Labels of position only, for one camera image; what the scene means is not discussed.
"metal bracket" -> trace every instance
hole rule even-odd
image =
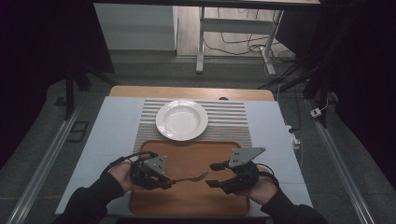
[[[244,165],[265,151],[265,147],[243,147],[232,150],[229,167]]]
[[[158,156],[146,160],[144,164],[157,174],[163,175],[165,173],[166,158],[166,156]]]

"person's left hand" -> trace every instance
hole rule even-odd
[[[128,192],[130,190],[135,190],[135,189],[144,189],[132,183],[131,177],[129,176],[130,169],[131,169],[131,162],[123,161],[120,164],[112,167],[108,172],[119,181],[124,192]]]

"black strap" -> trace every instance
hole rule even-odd
[[[118,165],[119,163],[121,163],[121,162],[123,162],[123,161],[129,160],[129,159],[131,159],[132,157],[139,156],[139,155],[143,155],[143,154],[149,154],[150,157],[157,157],[157,156],[158,156],[158,154],[156,154],[156,153],[154,153],[154,152],[151,152],[151,151],[140,151],[140,152],[136,152],[136,153],[134,153],[134,154],[132,154],[132,155],[129,155],[129,156],[127,156],[127,157],[119,157],[118,159],[116,159],[116,160],[114,160],[113,162],[111,162],[111,163],[105,168],[105,170],[103,170],[103,172],[100,174],[100,176],[102,176],[102,175],[104,175],[105,173],[107,173],[107,172],[111,169],[111,167],[114,167],[114,166]]]
[[[270,177],[272,179],[272,181],[274,182],[276,188],[280,189],[279,181],[276,179],[276,177],[273,174],[270,174],[270,173],[267,173],[267,172],[257,172],[257,175]]]

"wooden cutting board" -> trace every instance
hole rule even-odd
[[[243,216],[249,209],[248,198],[227,195],[205,182],[234,177],[229,169],[214,172],[209,167],[211,163],[227,161],[233,148],[240,146],[235,142],[147,141],[142,151],[167,156],[168,178],[194,177],[204,171],[209,171],[209,175],[199,182],[176,183],[170,189],[137,190],[131,196],[131,212],[140,216]]]

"black sleeve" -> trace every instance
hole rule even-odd
[[[274,197],[262,206],[262,211],[271,216],[275,224],[328,223],[314,208],[304,204],[293,204],[281,189],[278,189]]]
[[[120,183],[106,173],[89,188],[76,189],[64,212],[52,223],[98,223],[107,214],[106,205],[123,195]]]

